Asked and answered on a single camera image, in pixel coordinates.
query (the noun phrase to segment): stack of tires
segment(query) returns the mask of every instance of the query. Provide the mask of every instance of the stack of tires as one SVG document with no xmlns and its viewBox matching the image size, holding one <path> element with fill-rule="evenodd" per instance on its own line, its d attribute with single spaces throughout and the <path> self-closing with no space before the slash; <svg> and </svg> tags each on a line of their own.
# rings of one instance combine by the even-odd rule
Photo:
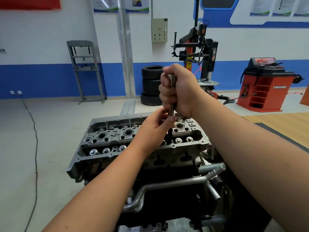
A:
<svg viewBox="0 0 309 232">
<path fill-rule="evenodd" d="M 159 98 L 159 85 L 163 66 L 147 66 L 141 69 L 143 77 L 143 93 L 141 103 L 147 106 L 160 106 L 162 101 Z"/>
</svg>

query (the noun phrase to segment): black mat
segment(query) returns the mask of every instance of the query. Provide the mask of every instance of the black mat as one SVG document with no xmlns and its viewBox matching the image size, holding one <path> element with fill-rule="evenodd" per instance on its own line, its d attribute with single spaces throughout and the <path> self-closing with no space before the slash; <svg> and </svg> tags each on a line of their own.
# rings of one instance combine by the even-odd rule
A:
<svg viewBox="0 0 309 232">
<path fill-rule="evenodd" d="M 267 126 L 266 124 L 264 123 L 255 123 L 256 125 L 274 133 L 274 134 L 277 134 L 278 136 L 284 138 L 285 140 L 289 141 L 290 143 L 293 143 L 294 145 L 298 146 L 300 149 L 304 150 L 305 152 L 308 152 L 309 153 L 309 149 L 307 147 L 304 147 L 303 145 L 299 144 L 298 142 L 292 140 L 291 138 L 288 138 L 287 136 L 283 135 L 282 133 L 272 129 L 271 127 Z"/>
</svg>

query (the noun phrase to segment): right hand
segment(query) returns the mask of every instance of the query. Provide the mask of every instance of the right hand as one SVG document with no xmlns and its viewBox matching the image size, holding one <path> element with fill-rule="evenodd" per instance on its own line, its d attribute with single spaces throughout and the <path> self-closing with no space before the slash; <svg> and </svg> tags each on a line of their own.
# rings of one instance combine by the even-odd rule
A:
<svg viewBox="0 0 309 232">
<path fill-rule="evenodd" d="M 177 77 L 175 88 L 170 86 L 168 74 Z M 192 117 L 192 111 L 197 107 L 199 97 L 205 93 L 195 76 L 177 63 L 163 68 L 159 90 L 163 107 L 169 109 L 172 103 L 177 102 L 176 112 L 186 117 Z"/>
</svg>

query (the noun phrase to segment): electrical panel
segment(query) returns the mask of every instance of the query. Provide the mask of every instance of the electrical panel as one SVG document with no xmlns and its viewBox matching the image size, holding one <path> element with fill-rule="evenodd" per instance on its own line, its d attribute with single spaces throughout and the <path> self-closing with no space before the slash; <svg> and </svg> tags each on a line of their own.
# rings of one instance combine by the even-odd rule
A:
<svg viewBox="0 0 309 232">
<path fill-rule="evenodd" d="M 168 19 L 151 19 L 152 42 L 168 42 Z"/>
</svg>

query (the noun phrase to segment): red machine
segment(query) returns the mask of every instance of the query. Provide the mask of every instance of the red machine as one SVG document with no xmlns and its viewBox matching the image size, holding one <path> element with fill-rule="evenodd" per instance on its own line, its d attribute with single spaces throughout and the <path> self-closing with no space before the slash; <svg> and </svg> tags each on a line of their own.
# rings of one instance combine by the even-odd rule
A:
<svg viewBox="0 0 309 232">
<path fill-rule="evenodd" d="M 238 105 L 256 112 L 282 111 L 282 103 L 295 79 L 275 58 L 251 58 L 244 70 Z"/>
</svg>

